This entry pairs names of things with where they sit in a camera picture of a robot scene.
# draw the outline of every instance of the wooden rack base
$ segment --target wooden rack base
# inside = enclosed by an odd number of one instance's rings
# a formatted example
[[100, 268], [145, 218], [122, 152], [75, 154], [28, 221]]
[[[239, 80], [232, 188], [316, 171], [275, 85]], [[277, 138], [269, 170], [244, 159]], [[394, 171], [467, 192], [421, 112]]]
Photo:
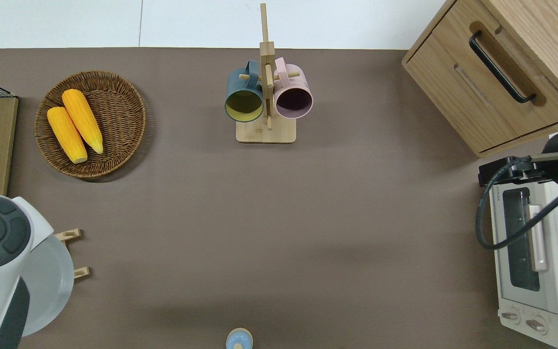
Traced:
[[[70, 240], [73, 240], [74, 238], [80, 237], [81, 236], [81, 230], [79, 228], [75, 228], [75, 229], [67, 230], [65, 232], [60, 232], [60, 233], [54, 234], [54, 236], [56, 238], [60, 239], [60, 241], [64, 244], [64, 246], [66, 246], [66, 248], [68, 248], [68, 245], [66, 245], [66, 242], [70, 241]], [[82, 276], [87, 276], [89, 274], [91, 274], [89, 267], [83, 267], [83, 268], [75, 269], [75, 279], [80, 278]]]
[[236, 139], [241, 143], [294, 143], [296, 120], [279, 115], [272, 117], [272, 130], [268, 130], [264, 116], [252, 122], [237, 122]]

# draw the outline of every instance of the brown table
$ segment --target brown table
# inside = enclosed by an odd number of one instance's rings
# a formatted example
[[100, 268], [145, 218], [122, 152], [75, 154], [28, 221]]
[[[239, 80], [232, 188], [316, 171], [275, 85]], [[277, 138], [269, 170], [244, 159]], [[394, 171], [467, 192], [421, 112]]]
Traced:
[[[20, 347], [220, 349], [246, 327], [259, 349], [546, 348], [496, 317], [494, 257], [473, 233], [492, 158], [405, 73], [405, 51], [277, 49], [314, 94], [291, 145], [238, 143], [224, 113], [228, 73], [258, 54], [0, 49], [0, 86], [20, 96], [8, 194], [82, 228], [69, 249], [93, 268]], [[33, 136], [47, 91], [91, 69], [149, 111], [141, 150], [104, 183], [56, 172]]]

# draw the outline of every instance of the black handle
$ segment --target black handle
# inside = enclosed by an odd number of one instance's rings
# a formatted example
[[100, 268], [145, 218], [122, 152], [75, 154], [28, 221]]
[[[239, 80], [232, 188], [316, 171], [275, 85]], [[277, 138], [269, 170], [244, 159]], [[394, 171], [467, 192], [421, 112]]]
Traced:
[[469, 46], [473, 52], [479, 57], [481, 62], [490, 70], [490, 73], [503, 85], [503, 88], [511, 95], [511, 97], [518, 103], [526, 103], [535, 98], [535, 93], [529, 97], [524, 97], [518, 90], [512, 85], [512, 83], [505, 77], [503, 72], [494, 64], [494, 62], [488, 57], [487, 53], [477, 43], [478, 36], [481, 35], [481, 31], [477, 31], [469, 40]]

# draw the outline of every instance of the white floor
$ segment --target white floor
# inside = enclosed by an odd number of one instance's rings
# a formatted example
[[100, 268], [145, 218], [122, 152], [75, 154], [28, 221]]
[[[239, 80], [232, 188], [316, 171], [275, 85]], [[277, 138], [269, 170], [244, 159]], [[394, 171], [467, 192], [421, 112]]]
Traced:
[[[407, 49], [444, 0], [266, 0], [277, 48]], [[253, 47], [250, 0], [0, 0], [0, 48]]]

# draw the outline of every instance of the wicker basket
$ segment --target wicker basket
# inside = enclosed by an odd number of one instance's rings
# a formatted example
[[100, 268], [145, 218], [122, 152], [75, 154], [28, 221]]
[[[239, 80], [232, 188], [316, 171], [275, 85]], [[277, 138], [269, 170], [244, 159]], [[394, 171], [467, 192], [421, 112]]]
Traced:
[[[97, 154], [89, 146], [87, 160], [72, 163], [55, 138], [47, 111], [62, 107], [62, 93], [78, 89], [85, 95], [102, 133], [104, 151]], [[64, 79], [49, 91], [38, 108], [35, 136], [46, 161], [66, 175], [96, 178], [124, 165], [137, 151], [146, 129], [146, 107], [135, 87], [108, 71], [83, 71]]]

